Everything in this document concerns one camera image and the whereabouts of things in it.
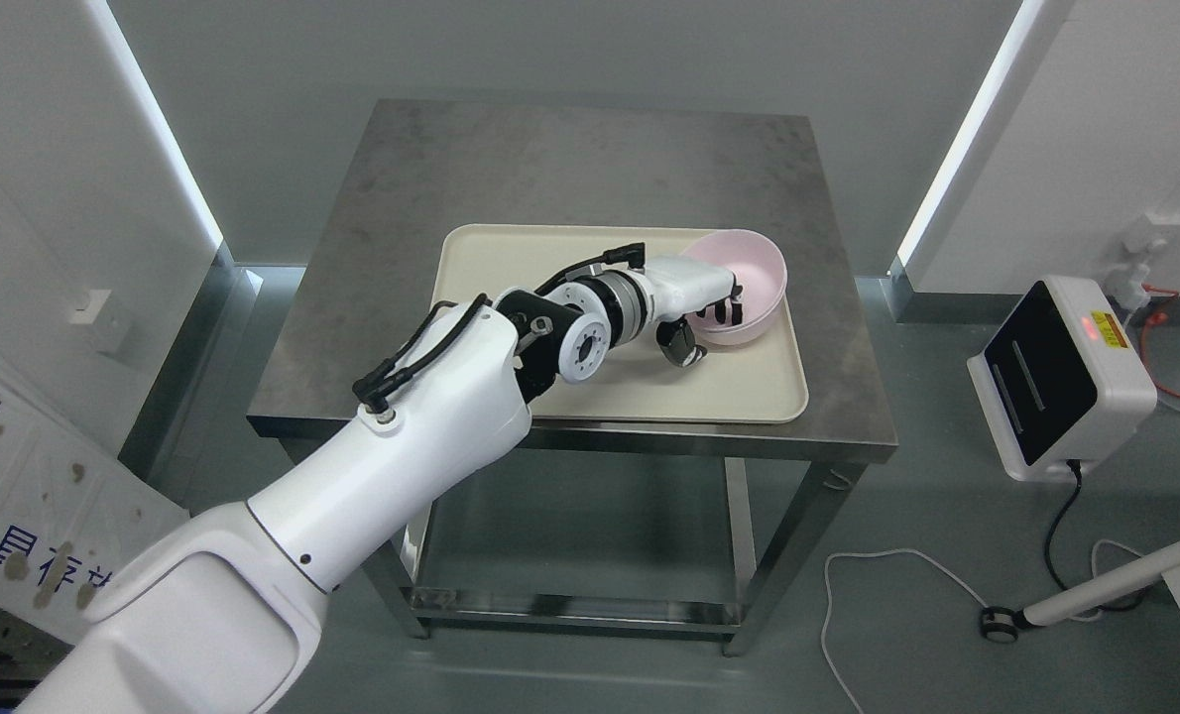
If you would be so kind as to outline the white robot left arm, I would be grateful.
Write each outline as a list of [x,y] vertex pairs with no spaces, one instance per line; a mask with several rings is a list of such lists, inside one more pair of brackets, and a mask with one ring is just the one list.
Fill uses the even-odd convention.
[[263,713],[321,642],[328,596],[422,506],[531,428],[518,345],[602,362],[605,312],[540,293],[441,301],[359,379],[356,415],[268,487],[146,548],[22,713]]

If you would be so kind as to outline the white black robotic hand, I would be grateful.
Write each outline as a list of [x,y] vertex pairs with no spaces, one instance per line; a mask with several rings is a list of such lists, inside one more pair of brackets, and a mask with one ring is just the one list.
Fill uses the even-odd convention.
[[686,369],[707,354],[694,338],[688,315],[713,313],[721,328],[743,325],[743,286],[730,268],[689,256],[649,258],[636,271],[645,294],[645,325],[656,325],[658,351],[673,366]]

